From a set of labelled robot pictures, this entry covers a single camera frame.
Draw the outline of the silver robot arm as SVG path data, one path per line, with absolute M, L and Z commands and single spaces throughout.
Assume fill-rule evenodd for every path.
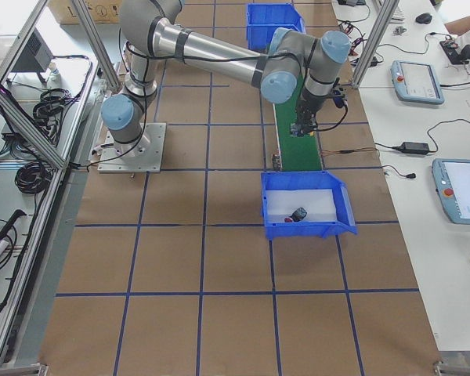
M 124 1 L 119 24 L 131 44 L 132 62 L 122 91 L 101 108 L 103 123 L 113 138 L 116 158 L 137 161 L 150 149 L 143 116 L 157 95 L 155 66 L 176 60 L 248 83 L 273 104 L 287 102 L 300 91 L 294 132 L 316 131 L 316 113 L 346 62 L 351 42 L 341 31 L 322 38 L 277 28 L 268 53 L 258 53 L 176 24 L 182 1 Z

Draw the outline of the person's hand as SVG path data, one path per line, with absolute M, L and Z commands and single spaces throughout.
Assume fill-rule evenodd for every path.
M 462 35 L 470 31 L 470 16 L 445 23 L 445 27 L 451 34 Z

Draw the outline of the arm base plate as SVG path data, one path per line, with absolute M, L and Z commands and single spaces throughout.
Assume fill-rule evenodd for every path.
M 97 170 L 100 173 L 140 173 L 159 172 L 161 170 L 167 124 L 163 122 L 146 123 L 144 134 L 139 144 L 121 145 L 115 143 L 110 131 L 107 131 L 105 143 L 111 146 L 102 149 L 101 162 Z

